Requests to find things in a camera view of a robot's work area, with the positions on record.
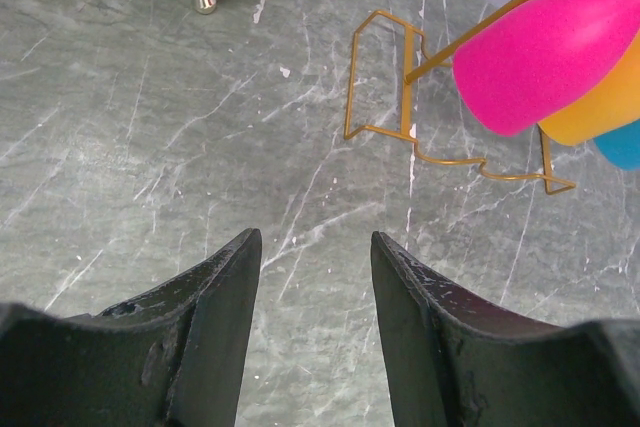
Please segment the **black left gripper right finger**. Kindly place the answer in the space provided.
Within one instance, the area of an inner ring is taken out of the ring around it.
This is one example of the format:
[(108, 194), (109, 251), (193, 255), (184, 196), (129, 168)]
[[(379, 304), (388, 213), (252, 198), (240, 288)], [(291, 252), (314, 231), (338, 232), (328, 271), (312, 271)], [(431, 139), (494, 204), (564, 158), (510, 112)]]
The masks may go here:
[(635, 426), (639, 324), (570, 327), (493, 304), (371, 238), (372, 281), (398, 426)]

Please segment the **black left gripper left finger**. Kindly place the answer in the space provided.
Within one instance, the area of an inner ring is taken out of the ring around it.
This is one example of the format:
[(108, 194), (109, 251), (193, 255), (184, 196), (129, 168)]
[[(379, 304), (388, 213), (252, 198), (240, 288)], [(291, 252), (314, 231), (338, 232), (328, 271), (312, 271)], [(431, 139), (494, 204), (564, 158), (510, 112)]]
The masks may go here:
[(262, 238), (214, 255), (103, 312), (59, 318), (1, 307), (5, 426), (231, 426)]

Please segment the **blue wine glass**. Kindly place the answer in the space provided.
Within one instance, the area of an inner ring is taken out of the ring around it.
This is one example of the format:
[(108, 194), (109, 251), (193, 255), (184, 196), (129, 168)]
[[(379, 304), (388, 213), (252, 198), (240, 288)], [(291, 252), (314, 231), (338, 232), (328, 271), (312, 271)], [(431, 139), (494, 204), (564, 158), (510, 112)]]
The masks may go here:
[(622, 170), (640, 166), (640, 120), (602, 134), (594, 139), (600, 153)]

